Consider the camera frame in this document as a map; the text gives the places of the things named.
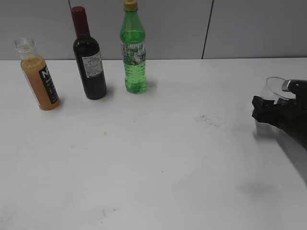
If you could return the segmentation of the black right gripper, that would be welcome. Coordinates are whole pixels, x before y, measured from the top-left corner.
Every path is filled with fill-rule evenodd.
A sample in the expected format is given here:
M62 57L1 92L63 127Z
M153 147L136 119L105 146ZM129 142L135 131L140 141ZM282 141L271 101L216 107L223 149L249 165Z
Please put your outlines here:
M252 117L275 127L283 123L284 132L307 149L307 81L285 80L281 90L293 93L295 98L274 103L274 100L254 96Z

